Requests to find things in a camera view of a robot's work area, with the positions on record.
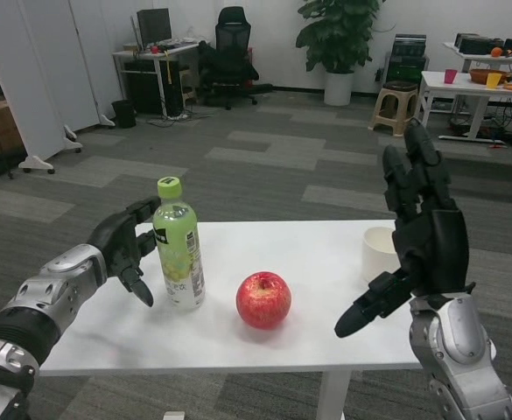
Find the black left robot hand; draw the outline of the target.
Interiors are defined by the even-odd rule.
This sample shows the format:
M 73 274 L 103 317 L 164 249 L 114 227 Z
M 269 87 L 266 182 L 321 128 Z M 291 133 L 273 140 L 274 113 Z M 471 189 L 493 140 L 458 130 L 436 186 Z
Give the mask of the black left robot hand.
M 158 196 L 136 201 L 104 219 L 88 238 L 88 244 L 102 252 L 107 277 L 117 277 L 128 292 L 149 307 L 154 298 L 142 280 L 140 262 L 157 244 L 152 230 L 136 236 L 136 226 L 150 219 L 160 204 Z

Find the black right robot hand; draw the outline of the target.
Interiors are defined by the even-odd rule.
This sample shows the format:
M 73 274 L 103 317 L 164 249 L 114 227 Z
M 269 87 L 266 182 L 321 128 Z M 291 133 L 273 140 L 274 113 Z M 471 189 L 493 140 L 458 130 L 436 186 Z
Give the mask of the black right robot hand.
M 341 315 L 334 327 L 340 338 L 360 331 L 376 317 L 388 317 L 411 297 L 466 290 L 466 223 L 451 197 L 442 153 L 418 119 L 411 120 L 403 138 L 404 157 L 393 145 L 382 154 L 384 198 L 396 216 L 391 237 L 400 266 L 373 279 Z

